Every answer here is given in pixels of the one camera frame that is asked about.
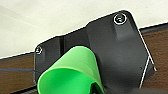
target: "black plastic panel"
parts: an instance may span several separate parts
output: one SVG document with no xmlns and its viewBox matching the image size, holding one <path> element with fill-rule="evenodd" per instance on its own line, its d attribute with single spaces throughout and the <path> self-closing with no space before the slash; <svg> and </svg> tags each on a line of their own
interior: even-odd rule
<svg viewBox="0 0 168 94">
<path fill-rule="evenodd" d="M 122 24 L 116 24 L 114 18 L 121 13 L 126 20 Z M 70 48 L 90 48 L 96 55 L 102 83 L 107 92 L 126 93 L 139 88 L 144 77 L 154 73 L 151 59 L 148 61 L 150 55 L 128 11 L 99 18 L 86 27 L 39 45 L 43 51 L 40 55 L 35 54 L 35 69 L 41 73 Z M 36 73 L 36 82 L 40 75 Z"/>
</svg>

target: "white wall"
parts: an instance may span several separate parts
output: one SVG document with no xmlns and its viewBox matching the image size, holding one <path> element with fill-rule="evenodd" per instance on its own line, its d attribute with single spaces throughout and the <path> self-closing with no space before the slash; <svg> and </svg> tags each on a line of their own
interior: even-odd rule
<svg viewBox="0 0 168 94">
<path fill-rule="evenodd" d="M 34 51 L 37 44 L 119 10 L 139 28 L 168 22 L 167 0 L 0 0 L 0 58 Z"/>
</svg>

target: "green cup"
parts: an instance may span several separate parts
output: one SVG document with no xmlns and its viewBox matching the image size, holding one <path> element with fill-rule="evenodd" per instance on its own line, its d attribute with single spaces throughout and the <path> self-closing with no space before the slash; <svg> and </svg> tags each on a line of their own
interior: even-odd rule
<svg viewBox="0 0 168 94">
<path fill-rule="evenodd" d="M 37 89 L 39 94 L 91 94 L 93 83 L 104 93 L 94 53 L 76 46 L 42 73 Z"/>
</svg>

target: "screw head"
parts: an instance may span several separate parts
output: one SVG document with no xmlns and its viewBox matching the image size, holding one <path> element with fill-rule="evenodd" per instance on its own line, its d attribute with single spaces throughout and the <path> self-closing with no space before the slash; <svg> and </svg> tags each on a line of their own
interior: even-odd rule
<svg viewBox="0 0 168 94">
<path fill-rule="evenodd" d="M 121 24 L 124 24 L 125 21 L 126 21 L 127 17 L 125 14 L 123 13 L 119 13 L 117 14 L 115 17 L 114 17 L 114 22 L 117 24 L 117 25 L 121 25 Z"/>
<path fill-rule="evenodd" d="M 42 53 L 42 48 L 40 46 L 37 46 L 35 49 L 36 54 L 41 54 Z"/>
</svg>

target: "brown wood surface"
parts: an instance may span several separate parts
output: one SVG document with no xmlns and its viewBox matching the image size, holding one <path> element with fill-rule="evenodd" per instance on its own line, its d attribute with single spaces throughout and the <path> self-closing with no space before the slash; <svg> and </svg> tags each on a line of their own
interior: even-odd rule
<svg viewBox="0 0 168 94">
<path fill-rule="evenodd" d="M 154 59 L 157 72 L 145 80 L 142 88 L 153 88 L 168 92 L 168 29 L 143 34 Z M 0 69 L 34 69 L 33 54 L 0 60 Z M 34 86 L 33 72 L 0 71 L 0 94 Z"/>
<path fill-rule="evenodd" d="M 157 72 L 143 83 L 143 88 L 168 92 L 168 29 L 143 34 L 153 57 Z"/>
</svg>

